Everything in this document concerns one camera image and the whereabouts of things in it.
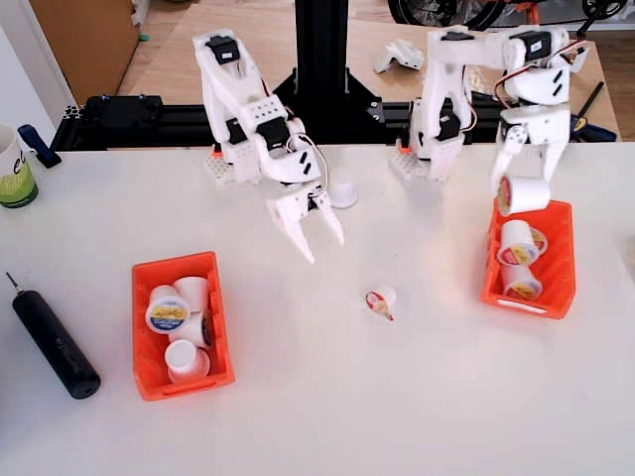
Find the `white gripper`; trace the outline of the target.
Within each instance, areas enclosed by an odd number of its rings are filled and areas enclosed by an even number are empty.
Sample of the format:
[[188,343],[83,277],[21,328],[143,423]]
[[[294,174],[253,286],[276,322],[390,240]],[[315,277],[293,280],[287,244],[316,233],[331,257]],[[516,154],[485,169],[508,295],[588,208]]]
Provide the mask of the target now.
[[343,228],[335,215],[328,195],[315,190],[296,190],[292,193],[266,200],[267,208],[274,223],[284,231],[292,244],[310,264],[315,262],[302,228],[302,220],[310,211],[319,208],[322,221],[340,246],[345,244]]
[[505,109],[500,114],[498,150],[490,173],[490,190],[497,191],[511,160],[525,144],[542,146],[541,178],[549,183],[570,141],[571,110],[567,104]]

